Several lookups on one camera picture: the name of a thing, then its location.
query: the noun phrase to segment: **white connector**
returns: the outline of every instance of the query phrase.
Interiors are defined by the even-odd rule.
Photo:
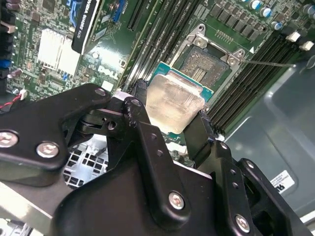
[[[21,96],[21,97],[20,97],[20,100],[22,101],[22,100],[24,100],[24,99],[27,97],[28,91],[27,91],[26,89],[22,89],[22,90],[20,91],[19,95]]]

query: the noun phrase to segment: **aluminum heatsink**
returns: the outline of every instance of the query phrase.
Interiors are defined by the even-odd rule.
[[[71,39],[51,29],[42,31],[37,62],[46,68],[73,76],[79,59],[80,54],[71,48]]]

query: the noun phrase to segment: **red and black wire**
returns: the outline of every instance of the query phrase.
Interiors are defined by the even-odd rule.
[[[19,94],[19,95],[17,95],[11,102],[6,102],[6,103],[4,103],[3,105],[1,105],[1,106],[0,106],[0,110],[1,110],[2,108],[4,108],[5,106],[13,105],[15,102],[19,101],[20,98],[21,98],[21,95]]]

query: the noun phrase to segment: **metal rod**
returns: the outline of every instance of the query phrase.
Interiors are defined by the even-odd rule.
[[[259,65],[271,65],[271,66],[278,66],[278,67],[296,67],[296,64],[280,64],[274,62],[263,62],[263,61],[255,61],[255,60],[241,60],[242,63],[248,64],[259,64]]]

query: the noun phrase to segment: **silver screw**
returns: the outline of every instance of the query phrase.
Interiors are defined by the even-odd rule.
[[[134,105],[136,105],[136,106],[138,106],[138,107],[141,107],[141,104],[140,104],[140,102],[139,102],[138,100],[133,99],[133,100],[131,100],[131,102],[132,102]]]
[[[0,148],[10,148],[17,144],[18,136],[12,132],[0,132]]]
[[[252,163],[252,162],[247,161],[246,163],[247,163],[247,165],[248,165],[249,167],[251,167],[252,169],[254,169],[254,165],[253,165],[253,163]]]
[[[227,145],[225,143],[221,143],[221,147],[227,149]]]
[[[244,54],[244,51],[239,51],[239,52],[238,52],[238,55],[239,55],[239,56],[242,56],[243,54]]]
[[[238,225],[238,227],[240,227],[240,229],[245,232],[245,233],[249,233],[251,231],[250,229],[250,225],[248,224],[247,220],[242,217],[241,215],[236,215],[235,217],[236,223]]]
[[[231,58],[230,60],[229,60],[229,64],[230,65],[234,65],[236,63],[236,60],[234,59],[234,58]]]
[[[38,155],[44,158],[53,158],[57,156],[59,149],[52,142],[44,142],[37,146],[36,152]]]
[[[95,92],[96,92],[98,95],[101,95],[101,96],[105,96],[105,95],[106,95],[105,90],[102,89],[102,88],[96,89]]]
[[[177,210],[181,210],[184,208],[185,202],[184,199],[177,193],[171,192],[168,195],[168,200],[171,203],[172,207]]]

